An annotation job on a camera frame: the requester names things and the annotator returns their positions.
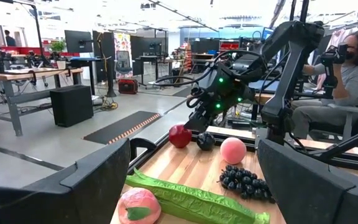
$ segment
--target green leaf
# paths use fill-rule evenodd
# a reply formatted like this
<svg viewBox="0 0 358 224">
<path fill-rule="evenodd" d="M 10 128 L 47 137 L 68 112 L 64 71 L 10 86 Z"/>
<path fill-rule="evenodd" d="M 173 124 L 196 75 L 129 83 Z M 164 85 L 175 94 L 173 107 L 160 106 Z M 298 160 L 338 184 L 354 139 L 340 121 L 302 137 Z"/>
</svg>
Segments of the green leaf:
<svg viewBox="0 0 358 224">
<path fill-rule="evenodd" d="M 126 208 L 128 211 L 127 218 L 130 221 L 137 221 L 144 219 L 152 213 L 152 211 L 147 207 L 132 207 Z"/>
</svg>

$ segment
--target grey floor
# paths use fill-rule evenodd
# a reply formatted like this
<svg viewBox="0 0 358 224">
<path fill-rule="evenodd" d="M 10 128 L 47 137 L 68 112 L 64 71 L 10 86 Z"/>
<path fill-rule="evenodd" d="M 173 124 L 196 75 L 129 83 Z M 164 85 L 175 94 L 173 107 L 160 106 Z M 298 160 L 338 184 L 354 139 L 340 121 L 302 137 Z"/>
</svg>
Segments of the grey floor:
<svg viewBox="0 0 358 224">
<path fill-rule="evenodd" d="M 47 79 L 49 89 L 54 88 L 53 78 Z M 61 77 L 62 85 L 71 85 L 72 80 Z M 136 111 L 149 111 L 163 114 L 156 122 L 131 137 L 157 141 L 166 134 L 171 126 L 184 123 L 191 110 L 186 107 L 184 97 L 172 96 L 186 88 L 159 89 L 149 86 L 146 90 L 140 87 L 136 95 L 121 95 L 118 92 L 114 100 L 119 104 L 114 111 L 96 113 L 92 119 L 76 124 L 70 128 L 55 126 L 52 110 L 21 117 L 23 136 L 16 137 L 12 124 L 0 121 L 0 148 L 16 155 L 26 155 L 38 161 L 45 161 L 60 167 L 67 167 L 76 160 L 102 148 L 104 145 L 83 140 L 82 138 L 109 124 L 119 121 Z M 32 92 L 44 90 L 42 80 L 34 88 L 31 84 L 22 86 L 20 91 Z M 104 86 L 97 86 L 96 94 L 105 93 Z M 21 105 L 34 106 L 48 103 L 50 100 L 35 101 Z M 8 111 L 6 105 L 0 105 L 0 113 Z M 0 186 L 23 187 L 38 179 L 56 172 L 31 162 L 0 152 Z"/>
</svg>

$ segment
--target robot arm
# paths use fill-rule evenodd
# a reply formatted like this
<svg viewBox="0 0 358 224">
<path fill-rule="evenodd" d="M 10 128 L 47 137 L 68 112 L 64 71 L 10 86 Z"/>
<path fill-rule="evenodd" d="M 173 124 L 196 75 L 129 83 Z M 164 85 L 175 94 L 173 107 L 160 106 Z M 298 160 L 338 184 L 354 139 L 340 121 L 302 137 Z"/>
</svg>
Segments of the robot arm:
<svg viewBox="0 0 358 224">
<path fill-rule="evenodd" d="M 185 128 L 203 132 L 223 111 L 242 100 L 254 100 L 255 93 L 248 87 L 248 83 L 259 80 L 267 71 L 267 62 L 289 44 L 290 54 L 277 92 L 262 110 L 263 121 L 272 124 L 274 128 L 280 127 L 288 107 L 284 102 L 291 99 L 298 74 L 301 74 L 307 56 L 318 46 L 323 35 L 324 29 L 316 24 L 284 22 L 261 45 L 259 54 L 238 50 L 244 54 L 239 60 L 252 61 L 244 72 L 238 74 L 219 62 L 210 64 L 204 72 L 204 78 L 193 87 L 193 96 L 188 99 L 188 106 L 195 108 L 195 111 L 190 114 Z"/>
</svg>

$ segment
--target green vegetable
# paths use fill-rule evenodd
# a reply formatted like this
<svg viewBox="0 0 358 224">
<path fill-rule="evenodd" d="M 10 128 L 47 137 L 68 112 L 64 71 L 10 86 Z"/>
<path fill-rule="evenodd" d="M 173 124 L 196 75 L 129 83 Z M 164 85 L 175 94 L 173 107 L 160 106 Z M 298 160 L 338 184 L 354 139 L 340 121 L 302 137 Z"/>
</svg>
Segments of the green vegetable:
<svg viewBox="0 0 358 224">
<path fill-rule="evenodd" d="M 231 198 L 147 177 L 138 170 L 126 184 L 150 190 L 162 211 L 197 223 L 268 224 L 268 213 L 256 214 Z"/>
<path fill-rule="evenodd" d="M 128 211 L 127 218 L 130 221 L 144 219 L 152 213 L 152 211 L 147 207 L 132 207 L 126 208 L 126 210 Z"/>
</svg>

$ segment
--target woman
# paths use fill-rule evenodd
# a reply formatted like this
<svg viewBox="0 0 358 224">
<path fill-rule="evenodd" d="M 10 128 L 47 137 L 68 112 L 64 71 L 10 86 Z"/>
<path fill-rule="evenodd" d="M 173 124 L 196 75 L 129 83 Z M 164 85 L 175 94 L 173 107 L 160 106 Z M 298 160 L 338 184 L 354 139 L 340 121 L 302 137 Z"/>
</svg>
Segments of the woman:
<svg viewBox="0 0 358 224">
<path fill-rule="evenodd" d="M 333 90 L 333 99 L 293 102 L 292 119 L 295 124 L 293 130 L 295 137 L 306 139 L 309 133 L 309 125 L 312 122 L 344 126 L 346 112 L 328 107 L 330 103 L 338 106 L 358 106 L 358 31 L 347 36 L 344 42 L 348 45 L 346 60 L 342 65 L 334 64 L 334 75 L 338 84 Z M 307 75 L 318 75 L 325 72 L 325 67 L 322 64 L 305 65 L 303 71 Z M 357 118 L 358 115 L 355 114 L 353 122 Z"/>
</svg>

